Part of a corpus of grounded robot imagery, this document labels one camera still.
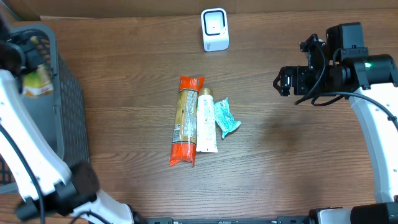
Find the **white tube with gold cap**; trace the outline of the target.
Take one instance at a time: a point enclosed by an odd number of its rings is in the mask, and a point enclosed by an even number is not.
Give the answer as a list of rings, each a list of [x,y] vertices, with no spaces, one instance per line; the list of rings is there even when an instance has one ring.
[[[196,152],[218,152],[214,99],[213,92],[209,88],[202,88],[199,92]]]

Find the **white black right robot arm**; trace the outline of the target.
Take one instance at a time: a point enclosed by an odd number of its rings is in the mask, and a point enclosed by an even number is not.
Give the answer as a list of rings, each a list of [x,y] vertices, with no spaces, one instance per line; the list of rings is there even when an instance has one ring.
[[[358,22],[333,26],[326,39],[312,34],[300,43],[306,66],[285,66],[273,82],[281,96],[299,95],[323,106],[350,103],[373,168],[375,203],[353,208],[316,208],[302,223],[397,223],[397,65],[388,54],[370,55]]]

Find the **orange spaghetti pack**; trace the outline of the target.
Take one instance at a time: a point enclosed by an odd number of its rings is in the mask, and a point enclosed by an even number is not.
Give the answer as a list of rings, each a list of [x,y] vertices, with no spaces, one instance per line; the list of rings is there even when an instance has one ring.
[[[191,162],[195,165],[197,148],[197,101],[205,77],[180,77],[177,110],[169,164]]]

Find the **green yellow snack pouch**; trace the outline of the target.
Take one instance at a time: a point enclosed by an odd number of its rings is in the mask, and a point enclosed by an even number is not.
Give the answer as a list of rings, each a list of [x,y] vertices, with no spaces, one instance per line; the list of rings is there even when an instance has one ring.
[[[53,92],[53,84],[47,66],[41,64],[23,78],[23,94],[27,97],[39,97]]]

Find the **teal snack packet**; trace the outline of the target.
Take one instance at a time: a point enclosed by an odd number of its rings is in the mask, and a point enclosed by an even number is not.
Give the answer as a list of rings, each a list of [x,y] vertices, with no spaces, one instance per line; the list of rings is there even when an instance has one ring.
[[[229,133],[237,130],[241,125],[241,122],[235,120],[234,116],[230,112],[228,98],[215,103],[215,120],[221,129],[222,139],[224,139]]]

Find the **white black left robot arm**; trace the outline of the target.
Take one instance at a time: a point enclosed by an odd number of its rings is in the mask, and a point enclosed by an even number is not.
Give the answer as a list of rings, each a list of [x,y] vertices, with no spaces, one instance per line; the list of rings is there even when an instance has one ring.
[[[89,223],[140,223],[101,189],[90,164],[81,86],[42,24],[1,22],[1,157],[22,202],[19,220],[55,213]]]

